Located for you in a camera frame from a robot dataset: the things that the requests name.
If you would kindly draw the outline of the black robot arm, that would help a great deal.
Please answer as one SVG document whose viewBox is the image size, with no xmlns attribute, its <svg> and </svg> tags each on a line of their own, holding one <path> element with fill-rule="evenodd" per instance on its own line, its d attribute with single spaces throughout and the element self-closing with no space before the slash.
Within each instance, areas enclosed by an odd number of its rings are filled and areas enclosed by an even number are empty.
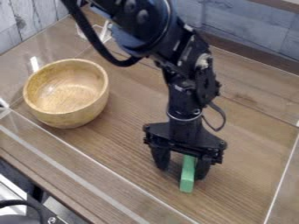
<svg viewBox="0 0 299 224">
<path fill-rule="evenodd" d="M 98 53 L 119 67 L 131 67 L 148 58 L 163 71 L 168 87 L 167 122 L 144 126 L 148 145 L 159 169 L 168 168 L 175 151 L 195 158 L 195 178 L 205 179 L 211 167 L 223 161 L 227 142 L 203 115 L 217 108 L 221 82 L 214 58 L 202 35 L 181 19 L 171 0 L 90 0 L 90 6 L 112 23 L 112 35 L 130 55 L 114 57 L 106 48 L 76 0 L 62 0 Z"/>
</svg>

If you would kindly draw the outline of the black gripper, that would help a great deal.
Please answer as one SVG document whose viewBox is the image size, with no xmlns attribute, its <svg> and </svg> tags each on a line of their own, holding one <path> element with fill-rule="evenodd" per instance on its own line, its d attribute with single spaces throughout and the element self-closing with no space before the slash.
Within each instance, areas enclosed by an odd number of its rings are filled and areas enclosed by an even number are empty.
<svg viewBox="0 0 299 224">
<path fill-rule="evenodd" d="M 143 127 L 144 143 L 148 145 L 156 167 L 166 171 L 171 152 L 197 157 L 195 179 L 203 180 L 211 164 L 223 163 L 227 142 L 213 135 L 203 126 L 202 114 L 190 119 L 170 117 L 168 122 L 148 123 Z"/>
</svg>

